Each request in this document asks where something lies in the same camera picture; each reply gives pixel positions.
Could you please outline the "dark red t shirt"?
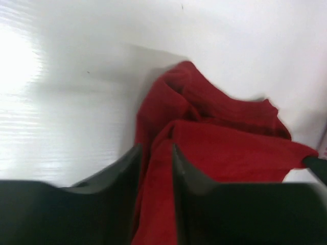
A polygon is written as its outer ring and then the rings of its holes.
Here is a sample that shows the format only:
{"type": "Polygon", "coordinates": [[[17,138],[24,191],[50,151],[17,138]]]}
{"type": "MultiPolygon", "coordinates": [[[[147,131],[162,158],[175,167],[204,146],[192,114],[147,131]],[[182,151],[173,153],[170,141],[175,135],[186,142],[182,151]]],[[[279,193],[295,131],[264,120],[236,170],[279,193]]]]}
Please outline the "dark red t shirt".
{"type": "Polygon", "coordinates": [[[172,145],[219,182],[281,182],[317,151],[293,142],[278,110],[230,98],[190,61],[161,75],[136,118],[143,147],[133,244],[176,244],[172,145]]]}

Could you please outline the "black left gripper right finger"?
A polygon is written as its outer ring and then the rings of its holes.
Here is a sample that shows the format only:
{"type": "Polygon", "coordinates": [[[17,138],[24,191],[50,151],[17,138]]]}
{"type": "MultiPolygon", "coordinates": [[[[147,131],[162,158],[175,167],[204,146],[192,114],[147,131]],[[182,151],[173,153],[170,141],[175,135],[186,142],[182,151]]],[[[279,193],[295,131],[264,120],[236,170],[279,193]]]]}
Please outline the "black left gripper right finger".
{"type": "Polygon", "coordinates": [[[178,244],[326,244],[326,186],[219,183],[172,150],[178,244]]]}

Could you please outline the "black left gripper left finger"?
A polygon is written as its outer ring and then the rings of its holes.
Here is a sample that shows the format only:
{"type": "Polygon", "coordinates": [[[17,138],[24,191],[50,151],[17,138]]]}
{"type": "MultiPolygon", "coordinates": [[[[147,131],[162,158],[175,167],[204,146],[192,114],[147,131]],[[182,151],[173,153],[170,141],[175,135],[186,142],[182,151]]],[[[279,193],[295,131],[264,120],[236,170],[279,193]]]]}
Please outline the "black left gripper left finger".
{"type": "Polygon", "coordinates": [[[1,244],[130,244],[140,145],[70,187],[1,181],[1,244]]]}

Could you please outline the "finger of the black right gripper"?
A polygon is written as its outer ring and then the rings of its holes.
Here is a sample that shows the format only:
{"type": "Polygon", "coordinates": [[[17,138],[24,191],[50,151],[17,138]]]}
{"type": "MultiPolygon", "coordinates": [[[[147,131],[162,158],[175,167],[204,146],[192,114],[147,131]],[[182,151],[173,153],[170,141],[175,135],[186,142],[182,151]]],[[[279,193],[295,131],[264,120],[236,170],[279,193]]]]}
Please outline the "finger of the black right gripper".
{"type": "Polygon", "coordinates": [[[325,159],[306,157],[302,162],[322,183],[327,183],[327,161],[325,159]]]}

